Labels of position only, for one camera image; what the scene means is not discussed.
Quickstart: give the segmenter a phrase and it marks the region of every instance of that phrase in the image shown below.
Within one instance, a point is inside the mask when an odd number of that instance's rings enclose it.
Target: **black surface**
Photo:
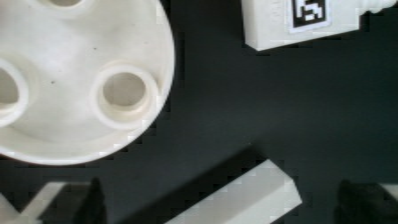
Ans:
[[[336,224],[398,224],[398,201],[377,183],[343,181]]]
[[[398,9],[361,31],[261,53],[238,0],[173,0],[169,9],[178,75],[153,129],[84,166],[4,159],[0,192],[22,208],[50,180],[98,176],[121,223],[253,145],[297,179],[306,203],[285,224],[331,224],[341,180],[398,183]]]

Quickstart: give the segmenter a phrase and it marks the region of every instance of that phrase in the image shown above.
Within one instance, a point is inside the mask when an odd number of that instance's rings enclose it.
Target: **white rectangular block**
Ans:
[[[396,0],[242,0],[245,42],[256,50],[359,29],[359,16]]]
[[[167,224],[267,224],[300,203],[293,179],[269,160]]]

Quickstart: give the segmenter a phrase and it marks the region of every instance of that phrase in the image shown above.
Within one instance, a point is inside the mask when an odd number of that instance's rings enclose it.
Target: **white plastic part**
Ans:
[[[293,179],[269,160],[167,224],[269,224],[300,203]]]
[[[23,212],[18,213],[7,199],[0,195],[0,223],[2,224],[41,224],[39,216],[46,211],[54,198],[66,186],[66,183],[48,183],[30,201]]]
[[[18,218],[18,215],[18,211],[9,204],[4,195],[0,194],[0,223],[7,223],[9,221],[13,221]]]
[[[0,15],[0,154],[78,164],[132,143],[164,107],[164,8],[158,0],[4,0]]]
[[[359,29],[396,0],[242,0],[245,42],[260,51]]]
[[[398,201],[398,185],[396,184],[380,184],[380,186]]]

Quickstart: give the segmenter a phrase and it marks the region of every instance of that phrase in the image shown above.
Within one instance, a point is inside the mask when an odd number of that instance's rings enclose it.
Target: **round hole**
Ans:
[[[77,5],[77,4],[82,2],[82,0],[50,0],[50,2],[52,2],[57,6],[68,7],[68,6]]]
[[[121,73],[109,79],[103,86],[103,96],[109,104],[121,108],[137,105],[146,94],[142,79],[130,73]]]
[[[0,69],[0,105],[9,105],[18,102],[18,87],[9,73]]]

